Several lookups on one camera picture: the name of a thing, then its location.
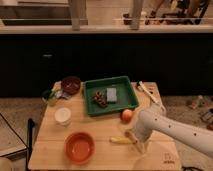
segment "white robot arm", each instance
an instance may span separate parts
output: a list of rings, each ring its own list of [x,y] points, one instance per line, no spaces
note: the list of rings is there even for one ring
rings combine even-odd
[[[171,120],[164,113],[165,108],[155,103],[142,110],[132,129],[136,138],[145,142],[157,130],[213,158],[213,132]]]

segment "red apple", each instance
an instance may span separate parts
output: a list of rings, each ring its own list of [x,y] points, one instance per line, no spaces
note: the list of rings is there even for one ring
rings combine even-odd
[[[121,113],[121,120],[124,123],[129,123],[131,121],[133,117],[133,111],[129,110],[129,109],[125,109],[122,113]]]

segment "red bowl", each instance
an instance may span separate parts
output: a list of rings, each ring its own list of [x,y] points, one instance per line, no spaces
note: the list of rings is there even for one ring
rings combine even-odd
[[[76,76],[68,76],[62,79],[61,88],[69,94],[76,94],[81,87],[81,80]]]
[[[73,164],[82,165],[87,163],[94,150],[94,140],[88,133],[76,132],[66,139],[65,153]]]

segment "dark red cup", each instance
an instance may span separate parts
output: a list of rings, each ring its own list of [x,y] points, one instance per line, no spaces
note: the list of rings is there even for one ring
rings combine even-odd
[[[68,76],[62,79],[61,88],[71,95],[78,93],[81,87],[81,80],[76,76]]]

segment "white cup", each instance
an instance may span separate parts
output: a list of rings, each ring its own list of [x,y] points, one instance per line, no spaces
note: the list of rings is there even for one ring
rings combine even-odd
[[[69,125],[71,121],[71,111],[66,107],[59,108],[55,112],[55,120],[60,125],[66,126]]]

